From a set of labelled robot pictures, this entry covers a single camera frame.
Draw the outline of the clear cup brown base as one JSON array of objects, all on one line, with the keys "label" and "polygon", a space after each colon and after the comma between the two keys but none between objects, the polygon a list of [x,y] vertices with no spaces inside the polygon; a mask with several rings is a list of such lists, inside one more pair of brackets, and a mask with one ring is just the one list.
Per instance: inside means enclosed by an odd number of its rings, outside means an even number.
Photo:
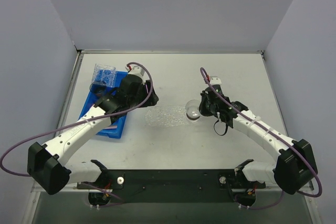
[{"label": "clear cup brown base", "polygon": [[187,102],[185,106],[186,117],[190,121],[197,121],[201,117],[201,113],[199,111],[199,100],[190,100]]}]

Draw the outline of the clear textured oval tray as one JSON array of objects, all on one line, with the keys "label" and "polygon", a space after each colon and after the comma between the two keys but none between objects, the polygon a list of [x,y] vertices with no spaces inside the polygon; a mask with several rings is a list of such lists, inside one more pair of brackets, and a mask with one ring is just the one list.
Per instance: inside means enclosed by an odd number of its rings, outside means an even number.
[{"label": "clear textured oval tray", "polygon": [[196,122],[187,117],[183,105],[150,107],[145,120],[152,127],[186,126]]}]

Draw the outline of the dark tinted cup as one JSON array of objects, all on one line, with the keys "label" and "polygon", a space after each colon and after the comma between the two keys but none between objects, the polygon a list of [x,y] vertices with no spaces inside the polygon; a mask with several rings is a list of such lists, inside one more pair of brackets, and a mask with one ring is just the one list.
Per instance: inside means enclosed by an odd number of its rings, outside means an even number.
[{"label": "dark tinted cup", "polygon": [[101,98],[106,94],[107,85],[105,82],[94,82],[90,85],[90,92],[96,97]]}]

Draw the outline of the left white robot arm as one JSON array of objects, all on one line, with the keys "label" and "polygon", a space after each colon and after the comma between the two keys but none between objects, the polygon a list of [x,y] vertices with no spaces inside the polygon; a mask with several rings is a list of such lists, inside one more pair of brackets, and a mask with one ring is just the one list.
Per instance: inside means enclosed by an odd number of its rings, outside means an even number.
[{"label": "left white robot arm", "polygon": [[72,168],[68,161],[94,135],[137,108],[157,104],[152,79],[128,73],[118,87],[108,90],[69,129],[44,144],[35,142],[28,149],[27,171],[49,194],[54,195],[71,183],[90,182],[101,188],[108,181],[107,169],[96,161]]}]

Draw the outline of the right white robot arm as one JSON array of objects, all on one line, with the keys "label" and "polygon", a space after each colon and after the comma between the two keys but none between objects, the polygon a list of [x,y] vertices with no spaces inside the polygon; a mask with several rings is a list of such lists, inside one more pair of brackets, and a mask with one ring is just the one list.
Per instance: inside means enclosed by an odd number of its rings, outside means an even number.
[{"label": "right white robot arm", "polygon": [[241,102],[230,101],[219,85],[201,92],[199,110],[202,116],[214,116],[245,134],[273,158],[272,163],[251,159],[237,166],[236,174],[244,180],[276,184],[293,195],[317,175],[312,147],[306,140],[296,141],[274,130]]}]

